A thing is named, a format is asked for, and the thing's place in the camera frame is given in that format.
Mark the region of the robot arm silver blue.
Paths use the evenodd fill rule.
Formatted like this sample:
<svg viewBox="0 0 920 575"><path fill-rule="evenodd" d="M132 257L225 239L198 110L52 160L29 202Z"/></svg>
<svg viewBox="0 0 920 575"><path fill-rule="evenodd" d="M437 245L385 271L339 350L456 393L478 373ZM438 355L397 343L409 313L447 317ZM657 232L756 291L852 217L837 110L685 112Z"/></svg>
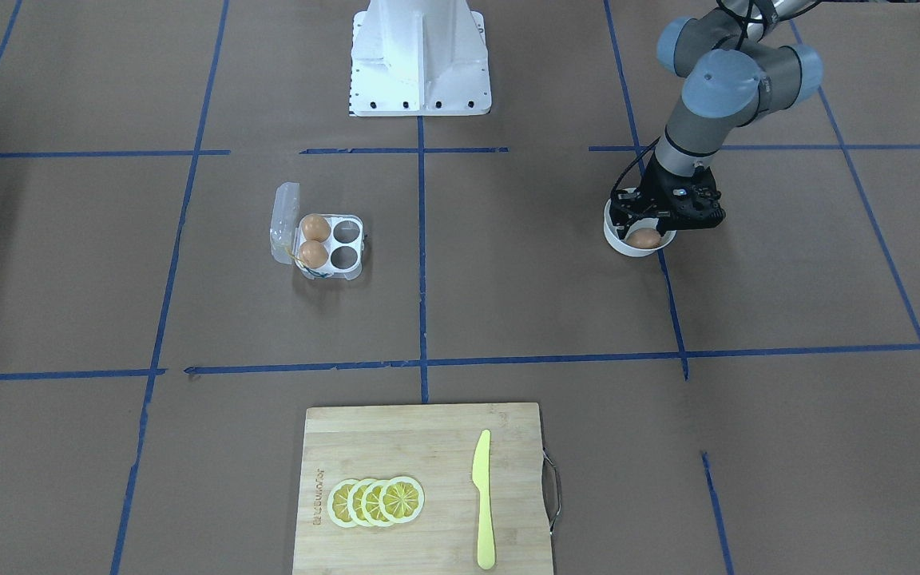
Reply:
<svg viewBox="0 0 920 575"><path fill-rule="evenodd" d="M669 23L657 61L683 80L664 131L644 150L648 164L634 188L614 183L604 214L611 247L648 255L680 230L711 229L725 219L713 157L734 128L806 101L824 66L807 45L763 40L814 1L720 1L702 18Z"/></svg>

